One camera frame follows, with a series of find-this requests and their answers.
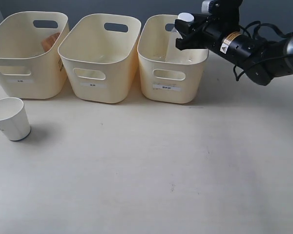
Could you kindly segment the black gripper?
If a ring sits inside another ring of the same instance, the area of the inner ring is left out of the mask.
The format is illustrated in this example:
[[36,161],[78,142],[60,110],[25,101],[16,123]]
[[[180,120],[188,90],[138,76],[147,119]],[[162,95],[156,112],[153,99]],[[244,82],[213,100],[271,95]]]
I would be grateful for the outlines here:
[[266,44],[240,32],[241,4],[241,0],[221,0],[218,15],[179,13],[174,22],[174,30],[181,35],[176,40],[176,48],[209,49],[238,66],[259,62]]

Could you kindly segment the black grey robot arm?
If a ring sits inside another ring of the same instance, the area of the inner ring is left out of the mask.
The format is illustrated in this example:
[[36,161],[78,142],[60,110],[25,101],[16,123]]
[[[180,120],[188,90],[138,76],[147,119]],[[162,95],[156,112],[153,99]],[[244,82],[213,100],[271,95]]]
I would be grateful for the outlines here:
[[176,19],[181,35],[175,47],[208,49],[241,68],[239,80],[246,75],[266,86],[274,78],[293,75],[293,32],[284,34],[270,23],[253,21],[246,27],[239,23],[240,0],[205,0],[201,14],[189,14],[190,21]]

